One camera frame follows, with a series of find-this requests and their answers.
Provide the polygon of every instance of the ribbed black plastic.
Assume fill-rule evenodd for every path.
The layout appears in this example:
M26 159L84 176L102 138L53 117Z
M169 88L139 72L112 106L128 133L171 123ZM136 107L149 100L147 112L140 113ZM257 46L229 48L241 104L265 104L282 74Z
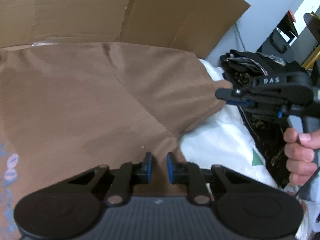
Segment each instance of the ribbed black plastic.
M207 207L185 197L133 197L109 208L90 231L73 240L244 240L226 229ZM286 237L283 240L294 240Z

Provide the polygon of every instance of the brown fabric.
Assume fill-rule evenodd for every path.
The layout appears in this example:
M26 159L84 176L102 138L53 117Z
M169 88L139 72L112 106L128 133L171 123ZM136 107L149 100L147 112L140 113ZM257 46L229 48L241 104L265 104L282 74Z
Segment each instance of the brown fabric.
M166 154L184 160L179 136L219 111L215 91L230 86L175 49L88 43L0 53L1 174L10 154L20 156L18 180L8 186L13 205L100 164L141 161L147 151L156 157L152 182L135 194L184 194L168 182Z

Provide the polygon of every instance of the red object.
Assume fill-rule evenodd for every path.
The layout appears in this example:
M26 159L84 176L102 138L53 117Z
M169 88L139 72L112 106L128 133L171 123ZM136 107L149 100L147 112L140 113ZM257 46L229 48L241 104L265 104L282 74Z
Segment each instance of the red object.
M291 19L294 23L296 23L297 21L296 21L296 18L294 17L294 14L293 14L292 10L289 10L289 11L288 11L288 14L289 14L289 16L290 16L290 19Z

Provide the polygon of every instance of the cardboard box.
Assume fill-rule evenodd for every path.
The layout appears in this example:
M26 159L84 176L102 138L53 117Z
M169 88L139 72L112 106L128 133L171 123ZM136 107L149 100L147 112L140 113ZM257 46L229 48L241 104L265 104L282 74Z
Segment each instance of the cardboard box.
M244 0L0 0L0 47L120 41L205 58L248 7Z

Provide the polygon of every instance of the screw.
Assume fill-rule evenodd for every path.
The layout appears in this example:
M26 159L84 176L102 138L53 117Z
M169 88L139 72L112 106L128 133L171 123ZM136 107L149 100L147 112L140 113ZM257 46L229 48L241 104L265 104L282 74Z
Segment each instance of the screw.
M205 195L198 195L193 199L197 204L203 205L207 204L210 201L210 198Z
M113 196L108 197L107 201L112 205L113 204L120 204L123 201L123 198L118 195L113 195Z

